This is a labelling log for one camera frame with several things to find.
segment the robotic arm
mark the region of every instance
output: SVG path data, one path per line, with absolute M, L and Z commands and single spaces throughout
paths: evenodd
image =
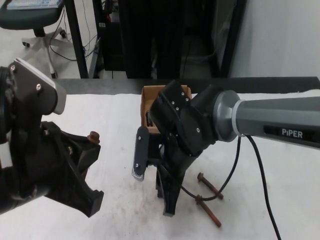
M 149 112 L 160 134 L 138 129 L 132 174 L 142 181 L 147 166 L 157 167 L 156 189 L 166 216 L 175 214 L 186 170 L 216 141 L 251 135 L 320 148 L 320 97 L 245 101 L 211 85 L 189 99 L 172 81 Z
M 99 135 L 71 135 L 43 115 L 62 114 L 66 91 L 17 58 L 0 67 L 0 214 L 46 196 L 88 217 L 104 193 L 85 182 L 99 156 Z

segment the white wall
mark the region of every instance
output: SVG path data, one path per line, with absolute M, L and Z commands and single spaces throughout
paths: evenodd
M 232 77 L 320 77 L 320 0 L 248 0 Z

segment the chair base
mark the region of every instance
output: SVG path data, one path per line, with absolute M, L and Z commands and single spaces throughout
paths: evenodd
M 58 35 L 61 35 L 63 38 L 66 38 L 66 32 L 59 27 L 57 31 L 50 32 L 45 34 L 44 36 L 37 36 L 32 38 L 22 38 L 22 44 L 29 48 L 28 52 L 22 57 L 23 60 L 28 61 L 31 59 L 39 50 L 44 50 L 44 54 L 46 57 L 46 62 L 50 68 L 50 74 L 53 79 L 58 77 L 57 71 L 55 70 L 49 52 L 49 47 L 68 47 L 73 48 L 73 44 L 71 42 L 65 42 L 62 40 L 56 39 Z

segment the office chair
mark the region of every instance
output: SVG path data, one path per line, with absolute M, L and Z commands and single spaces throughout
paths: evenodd
M 10 0 L 6 0 L 0 8 L 0 28 L 8 30 L 33 30 L 35 37 L 22 38 L 22 44 L 29 48 L 23 60 L 28 61 L 40 49 L 44 50 L 46 61 L 50 68 L 51 77 L 58 77 L 57 71 L 54 69 L 50 53 L 49 42 L 52 46 L 73 47 L 70 42 L 56 39 L 58 35 L 63 38 L 67 37 L 66 32 L 59 27 L 57 31 L 45 33 L 44 27 L 56 23 L 61 15 L 64 5 L 51 9 L 31 9 L 31 10 L 7 10 Z

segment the chair wheel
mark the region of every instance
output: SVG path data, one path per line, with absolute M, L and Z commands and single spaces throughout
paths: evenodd
M 54 73 L 51 73 L 51 78 L 52 79 L 57 79 L 58 78 L 58 73 L 55 71 Z
M 25 46 L 26 48 L 30 48 L 30 43 L 27 43 L 25 41 L 22 42 L 23 46 Z
M 67 38 L 67 33 L 66 33 L 65 30 L 61 30 L 61 32 L 60 32 L 59 34 L 61 35 L 61 37 L 62 37 L 63 39 L 66 39 L 66 38 Z

